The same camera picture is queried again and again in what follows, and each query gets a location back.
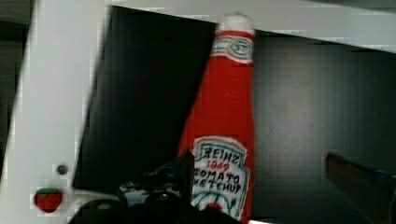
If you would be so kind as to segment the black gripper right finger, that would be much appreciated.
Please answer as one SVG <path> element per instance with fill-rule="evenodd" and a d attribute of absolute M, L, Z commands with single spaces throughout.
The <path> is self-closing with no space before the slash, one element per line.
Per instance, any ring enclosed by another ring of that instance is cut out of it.
<path fill-rule="evenodd" d="M 395 224 L 395 175 L 329 152 L 326 178 L 371 223 Z"/>

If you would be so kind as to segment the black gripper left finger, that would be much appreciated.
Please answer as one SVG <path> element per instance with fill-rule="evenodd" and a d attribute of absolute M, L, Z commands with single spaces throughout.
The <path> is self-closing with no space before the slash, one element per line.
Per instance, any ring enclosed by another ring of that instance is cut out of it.
<path fill-rule="evenodd" d="M 182 156 L 120 185 L 119 198 L 84 203 L 68 224 L 242 224 L 191 204 L 194 157 Z"/>

